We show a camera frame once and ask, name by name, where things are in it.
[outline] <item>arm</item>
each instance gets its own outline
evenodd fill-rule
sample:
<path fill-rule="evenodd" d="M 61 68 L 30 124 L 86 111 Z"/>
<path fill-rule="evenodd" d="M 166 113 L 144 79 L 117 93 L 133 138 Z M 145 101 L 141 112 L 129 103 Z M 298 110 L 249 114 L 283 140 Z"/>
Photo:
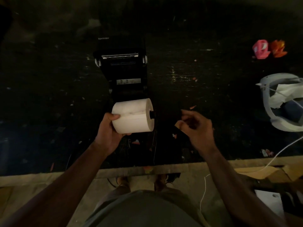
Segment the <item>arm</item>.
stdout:
<path fill-rule="evenodd" d="M 198 112 L 182 110 L 180 129 L 209 167 L 227 210 L 248 226 L 287 226 L 238 177 L 215 145 L 212 123 Z"/>
<path fill-rule="evenodd" d="M 123 137 L 112 129 L 112 120 L 119 117 L 106 113 L 96 139 L 77 161 L 6 219 L 2 226 L 66 226 L 100 165 L 114 152 Z"/>

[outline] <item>hand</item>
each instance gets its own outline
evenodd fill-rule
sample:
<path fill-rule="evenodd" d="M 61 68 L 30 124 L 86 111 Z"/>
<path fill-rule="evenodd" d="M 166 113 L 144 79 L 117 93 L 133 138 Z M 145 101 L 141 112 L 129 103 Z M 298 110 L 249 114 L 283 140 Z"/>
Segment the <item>hand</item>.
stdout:
<path fill-rule="evenodd" d="M 105 150 L 106 156 L 115 151 L 122 137 L 126 135 L 118 134 L 112 125 L 112 121 L 119 118 L 120 115 L 113 115 L 107 112 L 104 114 L 103 120 L 100 123 L 98 134 L 95 138 L 95 143 L 100 145 L 101 148 Z"/>
<path fill-rule="evenodd" d="M 214 149 L 217 149 L 214 143 L 214 134 L 210 119 L 196 111 L 182 111 L 182 120 L 180 130 L 189 137 L 191 144 L 204 156 Z"/>

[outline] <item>white paper roll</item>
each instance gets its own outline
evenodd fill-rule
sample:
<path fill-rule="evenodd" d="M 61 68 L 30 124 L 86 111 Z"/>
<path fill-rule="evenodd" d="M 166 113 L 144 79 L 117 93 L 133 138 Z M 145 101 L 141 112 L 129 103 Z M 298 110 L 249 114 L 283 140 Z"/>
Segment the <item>white paper roll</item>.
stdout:
<path fill-rule="evenodd" d="M 115 103 L 112 113 L 121 117 L 113 121 L 113 126 L 119 134 L 153 131 L 154 119 L 149 116 L 153 110 L 150 99 Z"/>

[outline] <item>left hand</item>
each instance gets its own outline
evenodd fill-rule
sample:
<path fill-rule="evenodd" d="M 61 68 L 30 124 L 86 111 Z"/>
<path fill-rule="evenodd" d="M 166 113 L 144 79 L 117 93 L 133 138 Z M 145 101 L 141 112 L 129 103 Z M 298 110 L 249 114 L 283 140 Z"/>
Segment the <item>left hand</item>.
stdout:
<path fill-rule="evenodd" d="M 115 131 L 112 121 L 119 118 L 120 115 L 114 115 L 107 112 L 104 114 L 103 120 L 100 123 L 95 143 L 105 150 L 106 156 L 115 151 L 123 136 L 131 134 L 118 134 Z"/>

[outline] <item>foot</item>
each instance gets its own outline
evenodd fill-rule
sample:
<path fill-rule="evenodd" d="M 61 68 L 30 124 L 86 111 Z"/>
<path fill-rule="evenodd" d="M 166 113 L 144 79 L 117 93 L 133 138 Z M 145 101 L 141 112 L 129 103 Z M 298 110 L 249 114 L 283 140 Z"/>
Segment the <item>foot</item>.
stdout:
<path fill-rule="evenodd" d="M 127 177 L 117 177 L 117 184 L 118 186 L 126 186 L 129 187 L 129 183 Z"/>
<path fill-rule="evenodd" d="M 154 182 L 154 190 L 157 192 L 162 191 L 166 187 L 166 174 L 158 174 Z"/>

